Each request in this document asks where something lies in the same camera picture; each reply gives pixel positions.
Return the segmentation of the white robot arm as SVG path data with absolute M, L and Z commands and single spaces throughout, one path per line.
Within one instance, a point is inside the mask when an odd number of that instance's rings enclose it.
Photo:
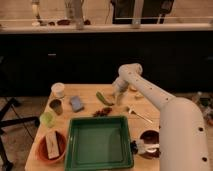
M 159 111 L 160 171 L 211 171 L 202 112 L 191 100 L 176 97 L 144 79 L 139 63 L 124 64 L 114 92 L 132 85 Z

